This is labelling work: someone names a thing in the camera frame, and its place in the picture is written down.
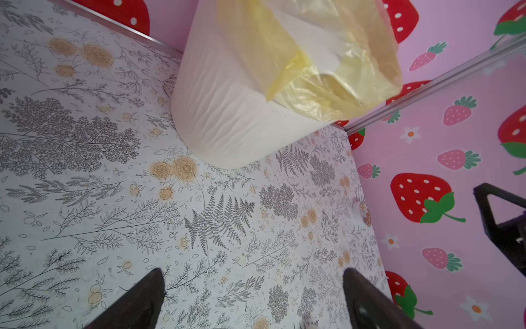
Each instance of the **strawberry wallpaper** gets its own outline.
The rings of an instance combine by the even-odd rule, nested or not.
[[[525,53],[351,138],[393,300],[426,329],[526,326],[526,277],[486,237],[473,196],[489,183],[526,198]],[[489,200],[498,222],[524,211]]]

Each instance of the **white flower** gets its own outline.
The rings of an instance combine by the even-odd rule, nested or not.
[[[488,321],[493,321],[491,316],[488,314],[488,304],[477,303],[470,296],[466,297],[466,302],[460,304],[460,307],[466,310],[474,321],[478,321],[480,318]]]
[[[391,234],[386,233],[386,238],[382,239],[382,242],[387,244],[387,249],[391,250],[393,248],[400,248],[398,245],[398,237],[391,236]]]
[[[405,133],[400,136],[401,139],[405,139],[407,141],[407,144],[411,144],[413,142],[413,139],[419,139],[420,134],[418,133],[418,127],[415,127],[413,129],[405,127],[403,129]]]

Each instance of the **floral patterned surface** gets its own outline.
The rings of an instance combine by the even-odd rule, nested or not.
[[[159,328],[347,328],[349,266],[389,294],[343,131],[213,167],[169,114],[178,60],[48,2],[0,10],[0,328],[80,328],[154,267]]]

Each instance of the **pink wall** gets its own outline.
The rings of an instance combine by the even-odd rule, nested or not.
[[[198,0],[145,0],[150,36],[172,48],[185,50]]]
[[[526,173],[513,174],[526,166],[526,159],[512,157],[497,138],[506,118],[526,105],[524,86],[523,50],[411,104],[394,123],[376,122],[367,127],[363,144],[353,152],[358,166],[380,167],[377,178],[361,177],[380,253],[386,271],[401,275],[411,285],[418,298],[417,308],[433,311],[433,315],[416,312],[415,320],[426,329],[524,328],[526,278],[485,236],[473,196],[473,188],[487,182],[526,197]],[[454,126],[444,125],[446,109],[463,96],[477,100],[472,115]],[[408,136],[408,131],[415,132],[411,143],[402,138]],[[452,170],[438,163],[439,154],[453,149],[471,150],[482,161],[469,170]],[[400,173],[428,174],[445,180],[456,201],[448,213],[465,217],[466,222],[445,216],[432,224],[409,221],[397,206],[395,198],[399,196],[390,187]],[[500,205],[501,220],[520,213],[516,207]],[[390,238],[398,247],[389,248]],[[427,247],[453,253],[463,267],[453,273],[437,269],[422,256],[422,249]],[[468,296],[482,310],[486,308],[483,313],[490,318],[478,317],[475,321],[461,307],[470,305]]]

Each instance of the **trash bag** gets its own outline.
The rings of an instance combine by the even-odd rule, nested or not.
[[[362,116],[401,91],[398,44],[377,3],[220,0],[217,15],[268,102],[334,122]]]

